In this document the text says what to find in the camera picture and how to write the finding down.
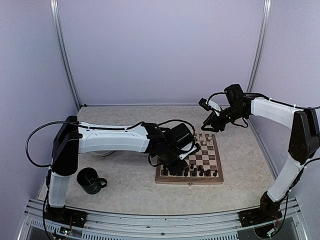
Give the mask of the dark rook piece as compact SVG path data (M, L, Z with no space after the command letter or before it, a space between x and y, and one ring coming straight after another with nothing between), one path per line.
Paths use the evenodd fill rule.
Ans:
M211 176L211 170L210 170L210 169L207 169L207 170L206 170L205 176L206 176L206 177L210 177L210 176Z
M163 169L162 170L162 175L163 176L167 176L168 175L168 170L167 169Z

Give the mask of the dark king piece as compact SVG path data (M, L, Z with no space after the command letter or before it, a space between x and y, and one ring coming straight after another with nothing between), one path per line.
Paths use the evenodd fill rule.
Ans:
M197 170L197 168L195 167L195 168L193 169L192 173L191 173L191 176L192 176L192 177L196 177L196 176L197 176L197 172L198 172L198 170Z

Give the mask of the dark bishop piece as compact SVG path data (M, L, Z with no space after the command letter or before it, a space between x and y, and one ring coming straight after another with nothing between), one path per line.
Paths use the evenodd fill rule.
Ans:
M199 171L198 175L202 177L204 175L204 169L202 168L202 166L198 167L198 171Z

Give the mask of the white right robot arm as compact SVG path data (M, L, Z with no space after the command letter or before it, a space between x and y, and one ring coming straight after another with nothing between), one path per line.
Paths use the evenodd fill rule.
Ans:
M320 127L315 107L298 107L276 101L262 93L243 92L239 84L232 84L222 91L229 106L222 109L211 98L201 98L198 104L210 114L201 129L223 132L227 124L236 125L236 120L246 121L253 116L263 118L287 129L284 141L278 133L269 134L276 140L282 162L273 185L262 195L258 208L242 211L242 218L266 222L269 218L282 216L280 205L291 189L299 182L307 164L314 160L320 148Z

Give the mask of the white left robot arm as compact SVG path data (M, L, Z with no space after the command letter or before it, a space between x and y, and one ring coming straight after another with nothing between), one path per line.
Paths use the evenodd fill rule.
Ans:
M71 176L78 169L78 155L93 152L129 151L157 157L171 175L186 166L186 157L197 152L195 130L189 130L186 121L173 128L161 124L139 122L132 126L96 125L79 122L69 116L53 141L52 162L48 180L49 212L63 223L70 218L65 207Z

